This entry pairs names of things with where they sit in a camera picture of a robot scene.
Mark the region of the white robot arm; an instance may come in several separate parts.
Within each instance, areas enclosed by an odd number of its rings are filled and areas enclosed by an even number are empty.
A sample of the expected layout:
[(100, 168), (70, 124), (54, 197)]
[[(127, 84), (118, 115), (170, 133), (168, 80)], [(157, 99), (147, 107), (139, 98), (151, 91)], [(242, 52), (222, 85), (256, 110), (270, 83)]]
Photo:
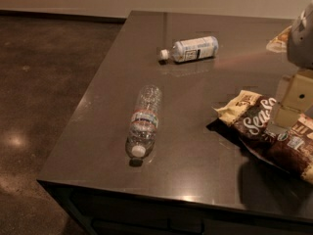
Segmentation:
[(288, 61), (298, 67), (295, 74), (281, 78), (268, 123), (271, 132), (282, 134), (313, 105), (313, 2), (291, 26), (269, 41), (266, 49), (286, 53)]

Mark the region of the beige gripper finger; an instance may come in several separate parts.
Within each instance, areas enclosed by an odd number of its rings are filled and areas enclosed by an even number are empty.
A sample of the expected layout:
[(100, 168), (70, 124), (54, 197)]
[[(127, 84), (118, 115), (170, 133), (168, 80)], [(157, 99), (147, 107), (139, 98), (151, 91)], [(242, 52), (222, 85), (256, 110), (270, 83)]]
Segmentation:
[(275, 134), (282, 134), (292, 128), (302, 111), (293, 104), (276, 103), (270, 114), (267, 129)]

